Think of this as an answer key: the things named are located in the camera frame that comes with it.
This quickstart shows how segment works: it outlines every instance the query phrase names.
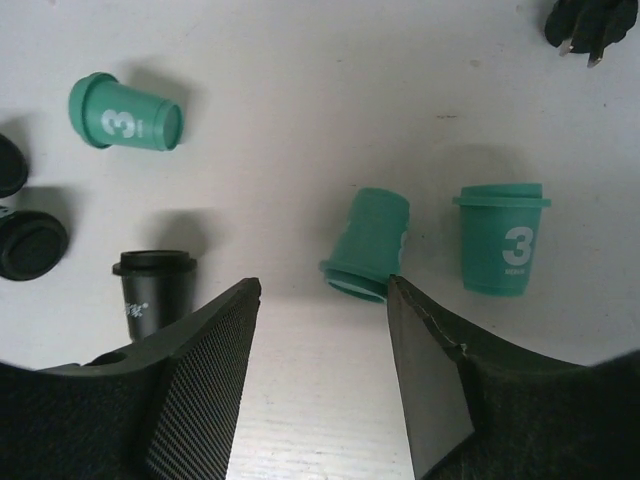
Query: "upside-down green cup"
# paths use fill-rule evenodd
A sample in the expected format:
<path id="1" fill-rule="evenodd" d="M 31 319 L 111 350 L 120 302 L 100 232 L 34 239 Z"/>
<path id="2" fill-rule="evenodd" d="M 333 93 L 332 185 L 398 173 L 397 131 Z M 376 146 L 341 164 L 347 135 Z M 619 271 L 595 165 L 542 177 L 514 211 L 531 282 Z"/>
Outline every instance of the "upside-down green cup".
<path id="1" fill-rule="evenodd" d="M 464 288 L 516 297 L 529 283 L 542 209 L 542 185 L 517 183 L 465 187 L 460 206 Z"/>
<path id="2" fill-rule="evenodd" d="M 69 117 L 74 130 L 96 148 L 173 150 L 184 126 L 176 103 L 121 85 L 108 73 L 94 73 L 74 85 Z"/>
<path id="3" fill-rule="evenodd" d="M 325 281 L 354 297 L 386 302 L 389 277 L 400 273 L 408 228 L 409 202 L 404 197 L 379 188 L 361 189 L 331 258 L 320 264 Z"/>

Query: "ribbed surface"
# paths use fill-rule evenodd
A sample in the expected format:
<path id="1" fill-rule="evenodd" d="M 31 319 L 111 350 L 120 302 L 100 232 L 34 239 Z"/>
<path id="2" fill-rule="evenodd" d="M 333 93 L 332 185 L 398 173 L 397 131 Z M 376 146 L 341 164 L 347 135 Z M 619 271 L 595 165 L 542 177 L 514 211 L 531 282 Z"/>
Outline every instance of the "ribbed surface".
<path id="1" fill-rule="evenodd" d="M 256 308 L 254 298 L 240 298 L 166 372 L 170 382 L 145 452 L 153 478 L 225 478 Z"/>

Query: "black cup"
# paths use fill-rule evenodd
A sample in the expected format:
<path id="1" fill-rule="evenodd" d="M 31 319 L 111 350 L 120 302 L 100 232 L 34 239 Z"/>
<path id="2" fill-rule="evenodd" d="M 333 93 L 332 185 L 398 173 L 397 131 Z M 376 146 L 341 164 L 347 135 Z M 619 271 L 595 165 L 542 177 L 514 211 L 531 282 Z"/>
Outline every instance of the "black cup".
<path id="1" fill-rule="evenodd" d="M 58 264 L 68 245 L 67 231 L 55 217 L 0 206 L 0 276 L 38 278 Z"/>
<path id="2" fill-rule="evenodd" d="M 0 135 L 0 198 L 20 190 L 28 175 L 29 167 L 20 149 L 7 137 Z"/>
<path id="3" fill-rule="evenodd" d="M 197 261 L 179 250 L 124 252 L 122 277 L 129 337 L 136 342 L 193 311 Z"/>

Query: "tabletop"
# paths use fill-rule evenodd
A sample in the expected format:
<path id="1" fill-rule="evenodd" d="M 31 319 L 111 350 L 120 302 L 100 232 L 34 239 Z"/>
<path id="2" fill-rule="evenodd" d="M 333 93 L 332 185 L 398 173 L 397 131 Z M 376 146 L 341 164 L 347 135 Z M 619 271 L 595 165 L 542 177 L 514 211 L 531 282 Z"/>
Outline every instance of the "tabletop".
<path id="1" fill-rule="evenodd" d="M 2 2 L 0 132 L 31 162 L 2 204 L 71 233 L 49 274 L 0 281 L 2 360 L 127 344 L 120 252 L 189 249 L 198 305 L 263 284 L 228 478 L 412 478 L 385 308 L 318 271 L 364 186 L 409 199 L 403 274 L 445 307 L 577 363 L 637 348 L 640 30 L 588 70 L 542 36 L 552 4 Z M 178 101 L 183 143 L 83 143 L 67 100 L 96 71 Z M 451 199 L 514 181 L 553 201 L 527 294 L 467 292 Z"/>

